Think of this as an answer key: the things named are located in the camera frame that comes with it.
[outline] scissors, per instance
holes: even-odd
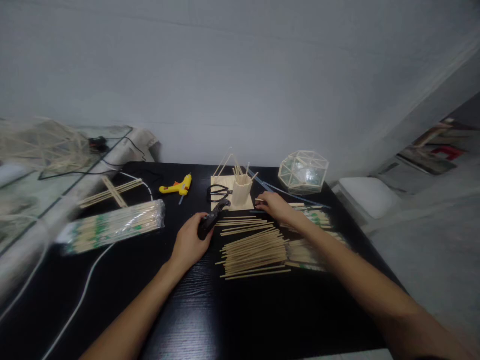
[[[232,190],[229,190],[229,188],[226,186],[212,185],[206,189],[206,199],[210,203],[219,203],[233,193],[234,192]],[[223,196],[223,197],[213,199],[212,196]]]

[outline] white cable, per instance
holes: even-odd
[[[44,220],[42,219],[39,219],[38,217],[35,217],[35,216],[29,216],[29,215],[6,215],[6,216],[0,216],[0,219],[5,219],[5,220],[8,220],[8,219],[15,219],[15,218],[28,218],[28,219],[33,219],[35,220],[37,223],[41,223],[42,226],[45,228],[45,231],[46,231],[46,237],[45,237],[45,241],[44,241],[44,244],[43,244],[43,252],[41,253],[41,256],[40,256],[40,259],[38,260],[38,263],[36,264],[35,268],[33,269],[33,271],[31,272],[30,276],[28,277],[28,280],[26,281],[25,285],[23,285],[23,287],[21,288],[20,292],[18,293],[18,295],[15,297],[15,299],[13,299],[13,301],[11,302],[11,304],[6,308],[6,310],[3,312],[3,314],[0,316],[0,324],[2,323],[2,321],[4,320],[4,318],[7,316],[7,314],[14,308],[15,304],[17,303],[17,301],[22,297],[22,295],[24,294],[25,290],[27,289],[27,287],[30,285],[30,282],[32,281],[32,279],[34,278],[35,274],[37,273],[38,269],[40,268],[40,265],[43,263],[44,259],[45,259],[45,256],[47,255],[47,250],[49,249],[49,235],[50,235],[50,229],[48,228],[47,224],[45,223]]]
[[[148,189],[148,192],[150,193],[150,199],[151,199],[151,201],[154,200],[154,196],[152,195],[152,191],[150,190],[149,186],[148,186],[146,183],[144,183],[144,181],[143,181],[141,178],[138,178],[138,177],[135,177],[135,176],[132,176],[132,175],[128,175],[128,174],[126,174],[126,173],[124,173],[124,172],[118,171],[116,168],[111,167],[109,164],[107,164],[107,163],[105,162],[105,160],[102,159],[102,161],[105,163],[105,166],[106,166],[107,168],[109,168],[110,170],[119,172],[120,174],[125,175],[125,176],[127,176],[127,177],[129,177],[129,178],[132,178],[132,179],[135,179],[135,180],[141,180],[141,183],[146,186],[146,188]]]
[[[50,348],[48,349],[48,351],[46,352],[46,354],[41,358],[41,360],[46,360],[50,354],[52,353],[52,351],[55,349],[55,347],[57,346],[57,344],[59,343],[60,339],[62,338],[62,336],[64,335],[65,333],[65,330],[67,330],[67,328],[69,327],[70,323],[72,322],[72,320],[74,319],[75,315],[77,314],[77,312],[79,311],[80,309],[80,306],[82,306],[82,303],[84,302],[84,299],[85,299],[85,295],[87,294],[87,290],[89,288],[89,285],[90,285],[90,280],[92,278],[92,274],[94,273],[94,270],[95,270],[95,267],[97,266],[97,264],[100,262],[100,260],[104,257],[104,255],[114,246],[115,244],[113,243],[112,245],[110,245],[109,247],[107,247],[107,249],[102,252],[102,254],[96,259],[96,261],[93,263],[93,266],[91,267],[90,269],[90,272],[88,273],[88,277],[86,279],[86,283],[85,283],[85,288],[83,289],[83,293],[81,294],[81,297],[80,297],[80,301],[78,302],[78,305],[76,306],[75,310],[73,311],[73,313],[71,314],[70,318],[68,319],[68,321],[66,322],[65,326],[63,327],[63,329],[60,331],[60,333],[58,334],[58,336],[56,337],[55,341],[53,342],[53,344],[50,346]]]
[[[108,165],[105,161],[105,166],[111,170],[114,170],[114,171],[118,171],[116,170],[115,168],[111,167],[110,165]],[[132,178],[132,179],[135,179],[135,180],[142,180],[142,179],[139,179],[135,176],[132,176],[132,175],[129,175],[127,173],[124,173],[124,172],[121,172],[121,171],[118,171],[120,174],[123,174],[129,178]],[[151,198],[151,201],[154,200],[154,197],[152,195],[152,191],[150,190],[149,186],[144,183],[144,181],[142,180],[141,183],[143,185],[146,186],[146,188],[148,189],[148,192],[150,193],[150,198]],[[62,338],[62,336],[64,335],[65,331],[67,330],[67,328],[69,327],[70,323],[72,322],[72,320],[74,319],[75,315],[77,314],[77,312],[79,311],[80,309],[80,306],[82,306],[82,303],[84,302],[84,299],[85,299],[85,295],[87,294],[87,290],[89,288],[89,285],[90,285],[90,280],[92,278],[92,274],[94,273],[94,270],[95,270],[95,267],[97,266],[97,264],[99,263],[99,261],[104,257],[104,255],[114,246],[115,244],[113,243],[112,245],[110,245],[99,257],[98,259],[96,259],[95,263],[93,264],[93,266],[91,267],[90,269],[90,273],[88,274],[88,277],[86,279],[86,283],[85,283],[85,287],[83,289],[83,293],[81,294],[81,297],[80,297],[80,301],[78,302],[78,305],[76,306],[75,310],[73,311],[73,313],[71,314],[70,318],[68,319],[68,321],[66,322],[65,326],[63,327],[63,329],[60,331],[60,333],[58,334],[58,336],[56,337],[55,341],[53,342],[53,344],[50,346],[50,348],[48,349],[48,351],[46,352],[46,354],[41,358],[41,360],[46,360],[50,354],[52,353],[52,351],[55,349],[55,347],[57,346],[57,344],[59,343],[60,339]]]

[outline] forearm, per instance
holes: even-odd
[[[80,359],[136,359],[162,306],[185,272],[184,268],[171,261],[165,263]]]
[[[370,314],[398,359],[470,359],[458,340],[399,286],[302,213],[291,225],[325,258],[328,269]]]
[[[402,317],[423,309],[399,286],[297,212],[291,224],[325,258],[329,270],[375,318]]]

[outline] plastic bag of chopsticks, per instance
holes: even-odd
[[[63,255],[81,254],[165,226],[165,203],[145,202],[102,215],[87,217],[66,226],[57,238]]]

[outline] wooden pen holder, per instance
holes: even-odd
[[[233,194],[231,195],[231,202],[234,206],[241,206],[247,202],[252,183],[250,176],[246,174],[238,176],[238,181],[233,183]]]

